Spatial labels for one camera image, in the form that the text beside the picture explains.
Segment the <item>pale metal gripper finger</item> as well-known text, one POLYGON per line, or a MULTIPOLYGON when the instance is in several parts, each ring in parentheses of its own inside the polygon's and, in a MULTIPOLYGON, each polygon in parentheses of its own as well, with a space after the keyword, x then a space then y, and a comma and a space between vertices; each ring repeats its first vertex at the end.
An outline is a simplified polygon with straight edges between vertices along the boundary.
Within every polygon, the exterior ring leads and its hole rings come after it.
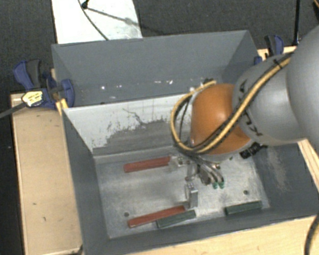
POLYGON ((180 167, 184 166, 184 160, 182 156, 171 156, 169 159, 169 169, 170 171, 176 171, 180 167))
POLYGON ((185 195, 187 200, 187 208, 198 207, 198 189, 193 182, 187 182, 185 185, 185 195))

